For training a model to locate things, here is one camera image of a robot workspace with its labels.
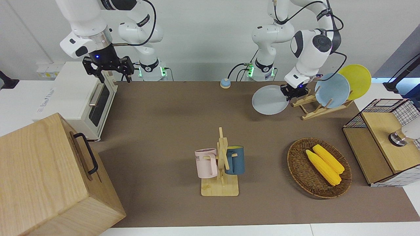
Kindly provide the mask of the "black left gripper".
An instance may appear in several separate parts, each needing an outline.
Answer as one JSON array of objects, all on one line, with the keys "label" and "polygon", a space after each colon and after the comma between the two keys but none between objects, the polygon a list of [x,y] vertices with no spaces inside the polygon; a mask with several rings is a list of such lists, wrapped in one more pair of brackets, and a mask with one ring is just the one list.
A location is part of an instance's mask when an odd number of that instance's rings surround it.
[{"label": "black left gripper", "polygon": [[282,94],[285,96],[285,100],[289,102],[291,99],[293,101],[298,100],[299,97],[307,95],[309,93],[309,89],[306,88],[306,85],[298,85],[297,88],[293,88],[291,85],[281,85],[280,90]]}]

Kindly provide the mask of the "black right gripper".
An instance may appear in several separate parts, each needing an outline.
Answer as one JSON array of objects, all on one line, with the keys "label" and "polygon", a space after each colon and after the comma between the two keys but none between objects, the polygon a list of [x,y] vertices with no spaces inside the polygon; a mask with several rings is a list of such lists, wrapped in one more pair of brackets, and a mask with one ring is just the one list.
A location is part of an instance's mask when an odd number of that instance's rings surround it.
[{"label": "black right gripper", "polygon": [[126,75],[126,81],[132,82],[132,74],[135,72],[134,65],[128,56],[119,58],[114,45],[89,53],[82,60],[82,64],[88,75],[97,75],[101,83],[105,83],[103,70],[112,70]]}]

